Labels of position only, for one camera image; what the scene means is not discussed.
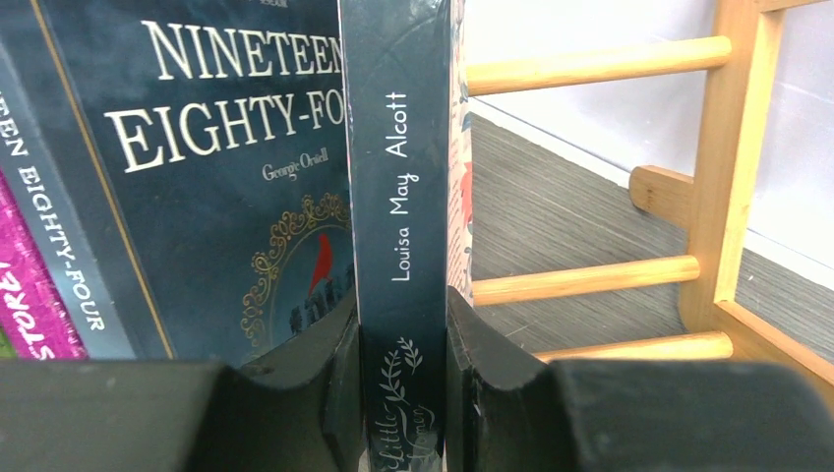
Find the magenta paperback book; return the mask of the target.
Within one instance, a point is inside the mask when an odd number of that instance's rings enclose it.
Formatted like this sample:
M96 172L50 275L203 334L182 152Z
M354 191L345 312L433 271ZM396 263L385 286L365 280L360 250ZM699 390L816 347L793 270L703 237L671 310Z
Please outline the magenta paperback book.
M1 182L1 329L21 359L88 357L5 181Z

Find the floral Louisa May Alcott book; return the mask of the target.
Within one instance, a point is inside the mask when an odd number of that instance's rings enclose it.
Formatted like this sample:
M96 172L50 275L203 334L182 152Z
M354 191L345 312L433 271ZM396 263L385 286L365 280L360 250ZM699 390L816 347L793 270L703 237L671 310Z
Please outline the floral Louisa May Alcott book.
M350 205L373 471L439 471L461 1L342 1Z

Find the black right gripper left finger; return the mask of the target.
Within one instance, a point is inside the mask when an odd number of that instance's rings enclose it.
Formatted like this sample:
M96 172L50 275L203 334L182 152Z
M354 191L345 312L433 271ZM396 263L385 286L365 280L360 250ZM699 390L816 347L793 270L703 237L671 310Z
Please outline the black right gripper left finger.
M5 471L354 471L356 301L240 368L5 360Z

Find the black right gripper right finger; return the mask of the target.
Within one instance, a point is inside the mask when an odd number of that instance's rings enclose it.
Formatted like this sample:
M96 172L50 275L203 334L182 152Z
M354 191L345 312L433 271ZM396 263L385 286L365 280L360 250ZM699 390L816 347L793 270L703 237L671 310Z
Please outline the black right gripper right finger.
M768 363L543 363L447 291L451 471L829 471L833 420Z

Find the blue Nineteen Eighty-Four book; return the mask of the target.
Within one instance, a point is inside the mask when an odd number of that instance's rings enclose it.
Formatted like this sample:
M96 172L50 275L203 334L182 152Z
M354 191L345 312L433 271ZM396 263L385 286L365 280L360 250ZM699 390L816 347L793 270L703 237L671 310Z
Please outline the blue Nineteen Eighty-Four book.
M93 359L239 366L353 291L332 1L5 1L1 169Z

